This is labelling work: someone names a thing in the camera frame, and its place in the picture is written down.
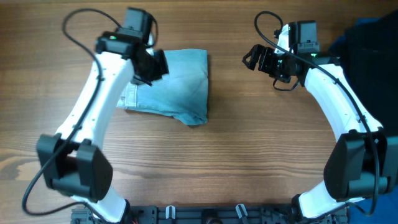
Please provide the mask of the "light blue denim shorts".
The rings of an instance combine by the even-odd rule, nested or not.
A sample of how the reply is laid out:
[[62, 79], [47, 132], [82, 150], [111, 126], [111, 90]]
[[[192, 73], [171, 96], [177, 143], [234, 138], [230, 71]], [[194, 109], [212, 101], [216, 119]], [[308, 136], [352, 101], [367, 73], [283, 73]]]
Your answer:
[[128, 84], [118, 108], [173, 117], [187, 126], [208, 122], [208, 51], [166, 50], [169, 73], [149, 85]]

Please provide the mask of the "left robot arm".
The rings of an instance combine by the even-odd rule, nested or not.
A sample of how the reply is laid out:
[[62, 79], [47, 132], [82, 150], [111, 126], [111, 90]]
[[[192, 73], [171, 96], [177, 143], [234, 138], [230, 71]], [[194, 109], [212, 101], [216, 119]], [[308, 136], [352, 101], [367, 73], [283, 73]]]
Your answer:
[[89, 77], [67, 119], [37, 141], [37, 175], [49, 189], [86, 207], [94, 223], [134, 223], [129, 202], [112, 188], [113, 168], [102, 147], [125, 87], [151, 85], [169, 71], [164, 52], [155, 49], [157, 36], [156, 19], [130, 7], [123, 23], [96, 40]]

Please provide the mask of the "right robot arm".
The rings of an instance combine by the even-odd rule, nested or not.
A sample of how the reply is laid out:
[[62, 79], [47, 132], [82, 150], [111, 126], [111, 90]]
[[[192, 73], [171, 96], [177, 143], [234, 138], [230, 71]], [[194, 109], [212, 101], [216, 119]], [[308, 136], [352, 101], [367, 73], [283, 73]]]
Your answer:
[[274, 35], [277, 43], [253, 46], [243, 64], [275, 81], [289, 83], [296, 77], [320, 105], [336, 138], [323, 180], [294, 198], [292, 218], [309, 222], [392, 192], [397, 186], [397, 137], [387, 134], [360, 102], [339, 58], [320, 51], [316, 22], [282, 24]]

